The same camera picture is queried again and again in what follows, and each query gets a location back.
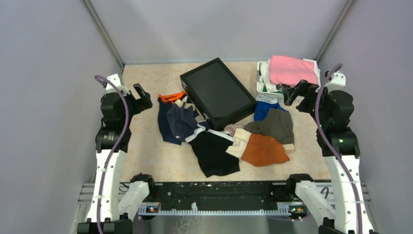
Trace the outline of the royal blue underwear white trim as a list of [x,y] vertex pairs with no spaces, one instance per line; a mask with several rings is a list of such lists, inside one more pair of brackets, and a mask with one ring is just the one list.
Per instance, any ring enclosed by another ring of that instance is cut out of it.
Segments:
[[268,97],[268,96],[259,94],[256,97],[256,101],[257,101],[257,105],[256,105],[254,117],[253,117],[254,121],[263,120],[267,116],[271,108],[287,111],[286,109],[280,106],[277,98]]

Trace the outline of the pink folded cloth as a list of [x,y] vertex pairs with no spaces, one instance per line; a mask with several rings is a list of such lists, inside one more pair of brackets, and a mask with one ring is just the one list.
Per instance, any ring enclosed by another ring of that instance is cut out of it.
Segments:
[[320,72],[317,62],[288,56],[272,56],[269,63],[269,80],[275,85],[294,87],[301,80],[318,85]]

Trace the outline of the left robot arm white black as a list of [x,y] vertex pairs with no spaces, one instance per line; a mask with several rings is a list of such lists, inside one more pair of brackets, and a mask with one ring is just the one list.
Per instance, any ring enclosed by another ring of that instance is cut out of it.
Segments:
[[156,196],[153,178],[148,174],[133,177],[126,193],[119,198],[121,170],[126,160],[131,138],[132,117],[152,108],[150,94],[140,84],[134,84],[135,98],[119,74],[96,75],[106,90],[100,99],[103,115],[95,137],[96,178],[91,206],[78,234],[131,234],[133,220],[143,201]]

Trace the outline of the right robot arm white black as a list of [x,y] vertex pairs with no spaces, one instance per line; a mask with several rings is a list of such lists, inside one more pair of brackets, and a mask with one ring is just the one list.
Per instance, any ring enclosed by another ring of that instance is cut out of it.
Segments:
[[302,97],[297,110],[316,122],[317,143],[330,174],[334,201],[329,202],[326,191],[318,189],[307,174],[291,174],[285,193],[290,200],[304,203],[320,234],[373,234],[359,176],[359,143],[349,127],[353,97],[343,90],[345,85],[346,76],[335,71],[319,85],[302,80],[284,90],[285,105]]

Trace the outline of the black display case glass lid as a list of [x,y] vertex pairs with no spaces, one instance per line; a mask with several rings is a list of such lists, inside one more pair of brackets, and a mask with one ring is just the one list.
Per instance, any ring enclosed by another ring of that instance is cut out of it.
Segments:
[[222,131],[256,109],[257,101],[220,58],[180,75],[185,93],[210,127]]

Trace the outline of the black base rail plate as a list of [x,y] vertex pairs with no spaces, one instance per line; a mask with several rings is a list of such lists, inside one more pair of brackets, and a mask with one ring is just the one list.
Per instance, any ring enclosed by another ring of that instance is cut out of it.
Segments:
[[161,211],[290,212],[304,203],[286,181],[156,182],[144,203]]

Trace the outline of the olive grey underwear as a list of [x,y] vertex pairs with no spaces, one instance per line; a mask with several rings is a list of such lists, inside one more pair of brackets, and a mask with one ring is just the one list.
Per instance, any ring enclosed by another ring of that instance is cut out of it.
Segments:
[[286,152],[295,151],[293,121],[287,111],[270,108],[263,120],[253,121],[244,129],[250,133],[273,137],[282,144]]

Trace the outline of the dark blue underwear cream waistband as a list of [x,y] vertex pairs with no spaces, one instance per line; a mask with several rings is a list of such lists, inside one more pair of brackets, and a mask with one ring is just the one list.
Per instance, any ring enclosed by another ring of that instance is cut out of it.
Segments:
[[174,102],[166,116],[172,136],[182,142],[198,128],[209,129],[209,124],[199,115],[196,106],[186,95]]

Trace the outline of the black underwear white trim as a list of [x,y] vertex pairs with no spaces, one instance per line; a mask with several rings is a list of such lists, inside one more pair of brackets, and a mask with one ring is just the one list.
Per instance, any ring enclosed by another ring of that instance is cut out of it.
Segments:
[[240,171],[239,159],[226,152],[233,145],[229,131],[215,131],[198,124],[193,134],[185,138],[185,142],[191,146],[207,178]]

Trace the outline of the orange underwear cream waistband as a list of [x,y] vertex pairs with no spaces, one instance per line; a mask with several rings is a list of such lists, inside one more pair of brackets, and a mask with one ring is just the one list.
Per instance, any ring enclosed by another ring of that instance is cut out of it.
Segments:
[[281,143],[271,136],[250,133],[238,128],[233,136],[233,144],[226,153],[255,167],[282,164],[290,160]]

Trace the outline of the pale pink underwear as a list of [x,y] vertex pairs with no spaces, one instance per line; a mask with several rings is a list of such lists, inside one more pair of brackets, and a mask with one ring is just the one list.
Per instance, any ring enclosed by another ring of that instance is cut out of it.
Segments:
[[234,136],[237,129],[244,129],[245,125],[241,124],[229,124],[224,128],[224,131],[228,132],[228,134],[232,137]]

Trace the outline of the navy underwear orange waistband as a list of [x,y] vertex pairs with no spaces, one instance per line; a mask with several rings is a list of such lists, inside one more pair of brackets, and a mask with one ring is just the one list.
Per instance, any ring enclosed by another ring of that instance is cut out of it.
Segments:
[[180,92],[170,95],[158,95],[159,111],[158,111],[158,127],[164,142],[181,145],[181,141],[177,140],[171,132],[167,119],[167,112],[173,106],[176,100],[182,100],[186,96],[185,92]]

